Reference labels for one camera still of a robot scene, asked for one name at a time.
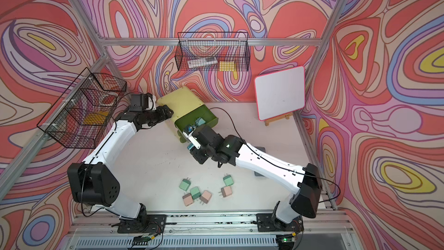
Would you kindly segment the green drawer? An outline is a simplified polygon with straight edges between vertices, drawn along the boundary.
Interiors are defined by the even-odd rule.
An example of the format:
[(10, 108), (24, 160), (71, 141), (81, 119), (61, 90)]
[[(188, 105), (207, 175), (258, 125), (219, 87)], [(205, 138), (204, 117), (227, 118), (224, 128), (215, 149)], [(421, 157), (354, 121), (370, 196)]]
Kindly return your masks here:
[(182, 135), (187, 125), (195, 126), (195, 121), (198, 118), (203, 118), (206, 121), (206, 125), (210, 127), (215, 127), (219, 122), (219, 118), (213, 114), (206, 105), (201, 105), (175, 121), (175, 127), (177, 128), (178, 135)]

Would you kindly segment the yellow green drawer cabinet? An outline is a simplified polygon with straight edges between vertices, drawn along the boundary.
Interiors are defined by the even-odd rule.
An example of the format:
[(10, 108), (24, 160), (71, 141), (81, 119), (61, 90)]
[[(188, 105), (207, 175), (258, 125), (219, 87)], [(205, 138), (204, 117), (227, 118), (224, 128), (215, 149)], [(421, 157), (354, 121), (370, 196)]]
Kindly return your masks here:
[(182, 87), (170, 94), (157, 99), (156, 104), (157, 106), (166, 105), (169, 109), (173, 110), (172, 117), (165, 121), (166, 125), (181, 143), (187, 142), (186, 139), (182, 136), (182, 132), (175, 126), (175, 122), (188, 113), (204, 105), (204, 102), (200, 98), (198, 98), (188, 87)]

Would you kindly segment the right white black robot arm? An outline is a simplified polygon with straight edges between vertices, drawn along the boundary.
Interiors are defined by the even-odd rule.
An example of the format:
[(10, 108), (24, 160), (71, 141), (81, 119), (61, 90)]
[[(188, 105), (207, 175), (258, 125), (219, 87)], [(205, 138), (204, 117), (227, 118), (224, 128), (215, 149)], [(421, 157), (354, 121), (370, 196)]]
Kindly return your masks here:
[(241, 137), (228, 135), (224, 138), (208, 125), (188, 126), (182, 135), (193, 145), (190, 154), (200, 164), (208, 159), (217, 162), (218, 167), (231, 164), (257, 172), (285, 187), (290, 195), (275, 207), (278, 222), (289, 224), (299, 216), (316, 217), (323, 186), (315, 165), (298, 166), (284, 162)]

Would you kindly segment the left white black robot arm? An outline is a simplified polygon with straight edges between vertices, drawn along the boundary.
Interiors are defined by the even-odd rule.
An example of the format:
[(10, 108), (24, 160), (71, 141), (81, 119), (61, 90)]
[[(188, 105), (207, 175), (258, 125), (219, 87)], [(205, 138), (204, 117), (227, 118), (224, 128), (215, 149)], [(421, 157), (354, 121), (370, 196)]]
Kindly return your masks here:
[(96, 149), (82, 162), (72, 163), (68, 167), (74, 201), (81, 206), (99, 205), (122, 219), (136, 219), (142, 204), (120, 191), (120, 183), (113, 174), (115, 161), (138, 131), (148, 130), (172, 116), (173, 110), (166, 105), (146, 110), (129, 107), (121, 112)]

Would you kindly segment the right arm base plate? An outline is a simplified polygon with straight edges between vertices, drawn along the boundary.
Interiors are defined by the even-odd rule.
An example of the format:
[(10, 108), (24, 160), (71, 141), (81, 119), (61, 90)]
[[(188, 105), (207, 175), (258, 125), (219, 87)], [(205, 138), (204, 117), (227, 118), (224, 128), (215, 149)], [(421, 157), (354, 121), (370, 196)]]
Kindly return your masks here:
[(304, 231), (304, 223), (302, 217), (298, 216), (294, 218), (290, 223), (284, 223), (277, 219), (272, 213), (259, 213), (256, 214), (256, 220), (259, 232), (295, 232), (300, 233)]

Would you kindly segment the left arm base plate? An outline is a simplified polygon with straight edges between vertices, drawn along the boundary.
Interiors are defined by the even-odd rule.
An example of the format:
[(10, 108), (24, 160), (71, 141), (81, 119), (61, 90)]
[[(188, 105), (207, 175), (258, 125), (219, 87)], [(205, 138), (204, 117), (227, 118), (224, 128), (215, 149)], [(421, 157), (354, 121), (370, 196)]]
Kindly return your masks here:
[(117, 232), (120, 234), (160, 234), (164, 231), (167, 216), (164, 214), (146, 214), (136, 219), (121, 219)]

